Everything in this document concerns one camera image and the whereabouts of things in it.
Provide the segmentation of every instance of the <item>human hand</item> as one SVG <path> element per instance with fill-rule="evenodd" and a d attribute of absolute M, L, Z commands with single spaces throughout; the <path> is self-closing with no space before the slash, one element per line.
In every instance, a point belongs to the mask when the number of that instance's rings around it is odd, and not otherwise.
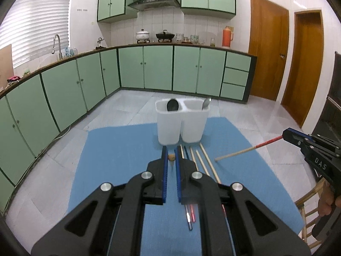
<path fill-rule="evenodd" d="M 334 202 L 334 193 L 330 189 L 330 184 L 326 181 L 323 186 L 323 192 L 318 201 L 318 214 L 319 216 L 330 215 L 331 205 Z M 341 196 L 335 200 L 335 205 L 341 208 Z"/>

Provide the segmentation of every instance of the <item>white blind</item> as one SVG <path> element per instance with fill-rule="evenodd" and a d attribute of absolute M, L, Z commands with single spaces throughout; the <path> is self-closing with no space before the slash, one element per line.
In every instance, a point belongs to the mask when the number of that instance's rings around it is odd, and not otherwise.
<path fill-rule="evenodd" d="M 16 0 L 0 25 L 0 49 L 12 44 L 13 67 L 52 51 L 53 37 L 69 45 L 70 0 Z"/>

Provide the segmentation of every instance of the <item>cutting board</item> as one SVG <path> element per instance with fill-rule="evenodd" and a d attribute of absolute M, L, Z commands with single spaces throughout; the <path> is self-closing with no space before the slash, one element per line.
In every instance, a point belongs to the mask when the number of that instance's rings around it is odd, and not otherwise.
<path fill-rule="evenodd" d="M 14 76 L 12 63 L 12 45 L 0 49 L 0 89 L 7 86 L 7 79 Z"/>

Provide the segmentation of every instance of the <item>door frame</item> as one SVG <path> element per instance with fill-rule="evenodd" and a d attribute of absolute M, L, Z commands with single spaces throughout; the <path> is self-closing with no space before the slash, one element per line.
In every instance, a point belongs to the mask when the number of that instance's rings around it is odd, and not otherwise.
<path fill-rule="evenodd" d="M 295 28 L 294 28 L 294 48 L 293 48 L 293 53 L 292 53 L 292 59 L 291 59 L 291 64 L 290 64 L 290 71 L 289 71 L 289 76 L 288 76 L 288 79 L 286 81 L 286 86 L 285 86 L 285 91 L 284 91 L 284 94 L 283 94 L 283 97 L 282 97 L 282 100 L 281 100 L 281 105 L 284 106 L 284 101 L 285 101 L 285 96 L 287 95 L 287 91 L 288 91 L 288 88 L 289 88 L 289 81 L 290 81 L 290 78 L 292 77 L 292 68 L 293 68 L 293 57 L 294 57 L 294 54 L 295 54 L 295 51 L 297 49 L 297 38 L 298 38 L 298 34 L 297 34 L 297 18 L 299 15 L 302 15 L 302 14 L 307 14 L 307 13 L 319 13 L 320 15 L 320 19 L 321 19 L 321 27 L 322 27 L 322 54 L 321 54 L 321 70 L 320 70 L 320 77 L 319 77 L 319 80 L 321 78 L 321 71 L 322 71 L 322 65 L 323 65 L 323 55 L 324 55 L 324 27 L 323 27 L 323 16 L 322 16 L 322 10 L 321 9 L 311 9 L 311 10 L 300 10 L 300 11 L 297 11 L 297 12 L 294 12 L 295 14 Z M 302 128 L 304 122 L 306 121 L 306 117 L 308 116 L 308 113 L 311 109 L 311 105 L 314 101 L 314 98 L 315 98 L 315 95 L 312 97 L 311 99 L 311 104 L 310 104 L 310 108 L 307 110 L 306 114 L 305 114 L 305 117 L 303 118 L 302 122 L 299 124 L 300 128 Z"/>
<path fill-rule="evenodd" d="M 288 51 L 289 51 L 289 41 L 290 41 L 290 10 L 277 4 L 277 3 L 274 3 L 273 1 L 270 1 L 270 0 L 265 0 L 269 3 L 272 3 L 278 7 L 281 7 L 283 9 L 285 9 L 287 11 L 287 16 L 288 16 L 288 45 L 286 46 L 286 52 L 285 52 L 285 63 L 284 63 L 284 67 L 283 67 L 283 73 L 282 73 L 282 79 L 281 79 L 281 82 L 279 83 L 278 85 L 278 88 L 277 88 L 277 94 L 276 94 L 276 97 L 275 97 L 275 100 L 274 101 L 277 101 L 278 99 L 278 95 L 279 95 L 279 92 L 281 90 L 281 86 L 282 86 L 282 83 L 283 83 L 283 78 L 284 78 L 284 73 L 285 73 L 285 67 L 287 65 L 287 59 L 288 59 Z M 251 45 L 251 37 L 252 37 L 252 11 L 253 11 L 253 0 L 250 0 L 250 7 L 251 7 L 251 20 L 250 20 L 250 40 L 249 40 L 249 49 L 248 49 L 248 53 L 253 55 L 253 56 L 257 56 L 255 55 L 255 53 L 251 53 L 250 52 L 250 45 Z"/>

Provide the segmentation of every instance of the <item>tiled floor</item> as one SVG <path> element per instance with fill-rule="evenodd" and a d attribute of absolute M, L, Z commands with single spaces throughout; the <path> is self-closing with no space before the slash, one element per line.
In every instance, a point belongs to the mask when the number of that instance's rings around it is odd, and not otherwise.
<path fill-rule="evenodd" d="M 107 126 L 156 122 L 155 101 L 181 95 L 121 90 L 92 111 L 47 151 L 18 190 L 6 222 L 31 251 L 33 244 L 66 213 L 72 182 L 87 131 Z M 210 117 L 226 117 L 252 145 L 292 127 L 291 116 L 277 102 L 250 96 L 248 104 L 212 100 Z M 314 185 L 313 175 L 299 149 L 283 140 L 257 150 L 295 201 Z M 307 205 L 315 208 L 317 200 Z"/>

